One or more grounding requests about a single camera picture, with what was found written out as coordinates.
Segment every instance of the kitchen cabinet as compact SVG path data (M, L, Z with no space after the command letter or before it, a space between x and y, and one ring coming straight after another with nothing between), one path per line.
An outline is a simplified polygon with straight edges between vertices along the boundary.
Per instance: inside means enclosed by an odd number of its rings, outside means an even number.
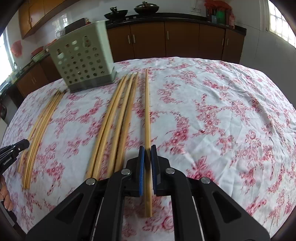
M48 56L45 59L43 59L40 62L40 65L49 83L61 79L61 75L59 74L56 66L54 65L51 56Z
M18 82L17 88L22 96L26 98L31 92L48 84L48 80L40 64L36 64L28 73L26 73Z
M29 8L30 20L32 27L44 17L44 3L43 0L36 0L33 5Z
M29 2L25 1L19 9L19 24L20 24L20 33L22 38L29 32L31 29L30 15L29 15Z
M200 25L188 22L165 22L167 57L198 57Z
M60 5L64 0L44 0L44 13L48 14L55 7Z
M239 64L244 45L244 36L226 29L222 60Z
M135 58L161 58L165 56L164 22L130 25Z
M129 25L108 29L107 33L114 62L135 58Z
M224 38L225 29L201 24L198 48L199 58L221 60Z

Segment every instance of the screw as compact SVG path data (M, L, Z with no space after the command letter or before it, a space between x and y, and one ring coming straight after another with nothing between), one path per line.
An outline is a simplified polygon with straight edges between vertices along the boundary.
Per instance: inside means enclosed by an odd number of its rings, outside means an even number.
M169 168L167 168L167 169L165 170L165 172L166 172L167 174L174 174L174 173L175 173L175 169L169 167Z
M209 183L211 182L211 180L210 180L208 177L202 177L200 180L201 180L202 183L204 183L204 184L209 184Z
M127 168L121 170L122 175L129 175L130 173L131 173L131 170Z
M96 183L96 180L94 178L89 178L86 180L87 185L93 185Z

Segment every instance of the wooden chopstick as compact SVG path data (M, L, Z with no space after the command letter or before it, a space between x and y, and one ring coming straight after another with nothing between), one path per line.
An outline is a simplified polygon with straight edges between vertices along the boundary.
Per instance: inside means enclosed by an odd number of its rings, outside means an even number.
M128 98L128 104L126 107L126 114L125 114L125 118L124 118L124 121L122 124L122 129L120 132L120 139L119 139L119 144L118 144L118 148L117 148L117 157L116 157L116 164L115 164L114 172L117 172L123 168L126 137L128 134L129 124L131 122L131 114L132 114L132 108L133 108L133 101L134 101L135 95L136 95L138 76L139 76L139 73L137 73L137 75L136 75L136 79L133 82L132 90L131 90L130 96Z
M47 110L47 108L49 107L49 105L52 103L52 101L54 100L54 97L57 95L58 92L59 92L59 91L57 91L57 92L51 97L51 99L48 101L48 103L46 104L46 106L43 108L43 110L40 112L39 116L37 117L37 120L36 120L36 122L35 122L35 124L34 124L32 130L31 130L30 134L29 134L29 137L27 138L27 140L28 140L29 142L31 141L31 139L32 139L32 137L33 137L33 135L34 135L34 133L35 133L35 131L36 131L36 129L37 129L39 123L40 123L40 120L41 120L41 118L43 117L45 111ZM27 152L28 152L28 150L24 150L24 151L22 152L22 155L21 155L21 158L20 158L20 161L19 161L19 165L18 165L18 169L17 169L17 172L18 172L18 173L20 173L20 171L21 171L21 169L22 169L22 165L23 165L23 163L24 163L24 159L25 159L25 156L26 156Z
M111 152L109 155L109 166L108 166L106 178L111 177L111 175L113 174L114 165L115 165L115 158L116 158L116 151L117 151L117 146L118 146L118 141L119 141L119 134L120 134L121 127L122 127L124 113L126 111L128 97L129 97L130 91L131 91L131 84L133 82L133 77L134 77L134 74L132 74L132 76L130 77L128 86L126 88L126 92L124 93L124 99L122 101L119 117L117 120L116 130L115 130L114 136L112 138L112 148L111 148Z
M43 135L45 133L45 130L48 126L48 123L54 113L54 111L56 110L57 106L59 105L61 99L63 98L64 94L66 93L66 90L64 90L59 96L58 98L56 99L56 101L54 102L53 106L51 107L48 115L44 118L44 122L42 123L42 127L40 129L40 132L37 133L38 136L37 136L37 141L35 143L35 148L34 148L34 151L33 151L33 154L31 156L31 161L30 161L30 166L29 166L29 170L28 170L28 178L27 178L27 181L26 181L26 187L29 189L30 188L30 185L31 185L31 178L32 178L32 172L33 172L33 166L34 166L34 162L35 162L35 158L36 158L36 154L37 154L37 151L38 151L38 148L39 148L39 145L40 145L40 142L43 138Z
M111 109L113 107L115 98L116 98L116 96L117 96L117 94L118 94L118 92L119 92L119 90L120 90L120 88L122 86L122 83L123 83L123 80L124 80L125 77L126 77L126 75L121 78L121 80L120 80L120 82L119 82L119 84L117 86L117 89L116 89L116 91L115 91L115 93L114 93L114 95L113 95L113 97L112 97L112 99L111 99L111 101L109 103L107 112L106 112L106 114L104 116L104 119L103 119L103 122L101 124L98 136L96 138L96 143L95 143L95 145L93 147L93 150L92 150L91 158L89 160L89 165L87 167L87 171L86 171L86 174L85 174L85 179L88 179L88 178L92 177L92 175L93 175L94 166L95 166L95 162L96 162L96 157L97 157L99 146L100 146L100 143L101 143L101 139L102 139L102 136L103 136L103 133L104 133L104 130L105 130L105 126L107 124L109 114L110 114Z
M58 91L58 93L53 97L52 102L46 108L46 110L40 120L40 123L38 124L38 127L35 131L34 138L33 138L32 142L30 143L30 147L28 149L28 155L27 155L27 162L25 164L24 172L22 175L23 188L26 188L26 181L27 181L27 175L28 175L28 170L29 170L29 166L30 166L31 156L32 156L33 149L35 148L35 145L36 145L38 133L40 132L40 130L42 128L42 122L44 121L44 118L48 115L51 107L54 105L54 103L56 102L59 95L60 95L60 91Z
M97 180L99 179L99 175L100 175L100 167L101 167L101 163L102 163L102 159L103 159L103 155L104 155L104 151L105 151L107 138L109 136L111 125L112 125L113 120L114 120L115 112L117 110L117 106L118 106L120 97L122 95L123 89L124 89L124 87L126 85L127 79L128 79L128 76L125 76L125 78L124 78L124 80L122 82L122 85L120 86L120 89L118 91L118 94L117 94L117 96L115 98L115 101L114 101L114 104L112 106L108 121L106 123L104 134L102 136L102 140L101 140L101 143L100 143L100 146L99 146L98 154L97 154L97 157L96 157L96 163L95 163L95 166L94 166L94 172L93 172L93 175L92 175L92 177L97 179Z
M148 160L145 160L145 181L144 181L144 202L145 217L152 217L152 173L150 162L151 148L151 128L150 128L150 98L149 98L149 77L148 69L145 72L145 150L148 154Z

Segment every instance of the countertop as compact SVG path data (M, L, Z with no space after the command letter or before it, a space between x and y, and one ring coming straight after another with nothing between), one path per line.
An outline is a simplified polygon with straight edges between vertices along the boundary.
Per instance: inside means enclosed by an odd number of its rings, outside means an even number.
M157 12L151 15L143 16L139 14L125 16L122 19L118 20L107 20L106 21L106 28L116 28L123 25L128 24L136 24L136 23L148 23L148 22L164 22L164 21L184 21L184 22L192 22L192 23L201 23L206 24L218 28L230 29L237 33L240 33L246 36L247 29L235 26L235 29L228 27L226 25L221 24L214 24L211 22L207 22L206 17L197 16L193 14L185 14L185 13L171 13L171 12Z

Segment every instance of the pink floral pattern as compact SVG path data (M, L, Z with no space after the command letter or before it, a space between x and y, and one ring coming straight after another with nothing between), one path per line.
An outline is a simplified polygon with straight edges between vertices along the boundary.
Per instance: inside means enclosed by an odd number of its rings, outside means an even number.
M115 64L115 84L70 94L55 110L40 143L30 190L18 161L5 178L20 226L27 232L83 181L110 99L122 76L139 72L125 160L144 144L145 69L150 80L151 142L188 177L211 178L274 235L296 205L296 111L262 72L192 58L152 58ZM24 100L2 146L27 138L57 80ZM116 123L100 178L104 178ZM126 198L122 240L173 240L170 197L153 196L153 217L141 198Z

